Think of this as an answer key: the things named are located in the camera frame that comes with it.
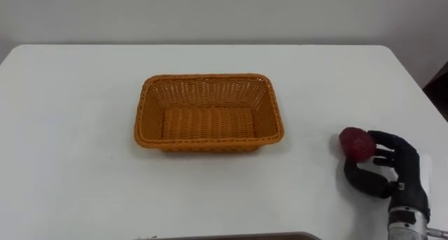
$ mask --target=prosthetic hand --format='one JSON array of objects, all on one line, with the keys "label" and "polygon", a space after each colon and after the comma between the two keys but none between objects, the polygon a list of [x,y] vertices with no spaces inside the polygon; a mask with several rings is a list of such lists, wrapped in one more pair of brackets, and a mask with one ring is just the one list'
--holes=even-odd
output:
[{"label": "prosthetic hand", "polygon": [[448,239],[446,232],[427,228],[430,210],[420,182],[420,157],[415,148],[399,136],[386,132],[368,131],[368,134],[377,145],[390,149],[377,148],[373,163],[393,168],[398,175],[397,181],[389,182],[379,174],[359,169],[349,159],[345,162],[344,173],[355,189],[374,197],[391,198],[388,239],[424,240],[428,235]]}]

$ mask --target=basket weave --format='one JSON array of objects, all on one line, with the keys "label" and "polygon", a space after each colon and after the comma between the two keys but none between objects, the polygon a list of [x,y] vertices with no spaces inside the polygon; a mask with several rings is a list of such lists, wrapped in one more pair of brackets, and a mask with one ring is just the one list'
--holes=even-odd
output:
[{"label": "basket weave", "polygon": [[247,151],[283,135],[272,84],[258,74],[153,76],[134,127],[140,146],[162,150]]}]

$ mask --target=table surface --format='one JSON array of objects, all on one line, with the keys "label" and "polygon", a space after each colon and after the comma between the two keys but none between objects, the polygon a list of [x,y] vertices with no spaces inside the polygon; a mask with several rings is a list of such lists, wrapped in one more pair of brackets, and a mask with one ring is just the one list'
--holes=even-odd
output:
[{"label": "table surface", "polygon": [[[134,142],[145,79],[246,72],[273,83],[280,143],[166,155]],[[399,134],[431,155],[430,225],[448,221],[448,124],[382,46],[21,45],[0,66],[0,106],[2,239],[386,239],[389,201],[342,175],[346,126]]]}]

